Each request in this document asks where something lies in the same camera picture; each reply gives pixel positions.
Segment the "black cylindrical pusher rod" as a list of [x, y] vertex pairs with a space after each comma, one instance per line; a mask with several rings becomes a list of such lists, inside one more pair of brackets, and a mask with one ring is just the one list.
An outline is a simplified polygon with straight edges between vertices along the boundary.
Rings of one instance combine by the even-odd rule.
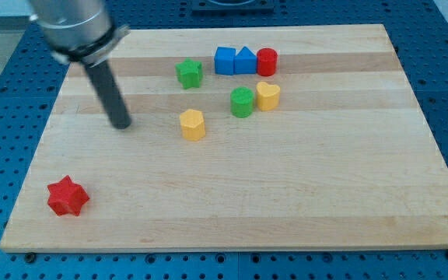
[[131, 125], [131, 116], [107, 61], [84, 67], [89, 81], [95, 89], [110, 124], [116, 129]]

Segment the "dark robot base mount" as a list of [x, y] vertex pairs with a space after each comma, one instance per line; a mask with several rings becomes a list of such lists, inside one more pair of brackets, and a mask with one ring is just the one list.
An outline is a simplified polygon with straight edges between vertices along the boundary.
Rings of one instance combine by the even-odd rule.
[[193, 14], [208, 14], [211, 12], [272, 12], [275, 0], [193, 0]]

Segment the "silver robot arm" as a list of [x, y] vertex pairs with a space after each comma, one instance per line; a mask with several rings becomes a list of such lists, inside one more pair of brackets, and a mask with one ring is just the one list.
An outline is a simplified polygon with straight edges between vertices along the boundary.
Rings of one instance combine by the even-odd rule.
[[118, 26], [102, 0], [29, 0], [30, 20], [43, 31], [52, 57], [61, 64], [79, 63], [106, 112], [110, 124], [125, 129], [131, 124], [108, 56], [129, 34]]

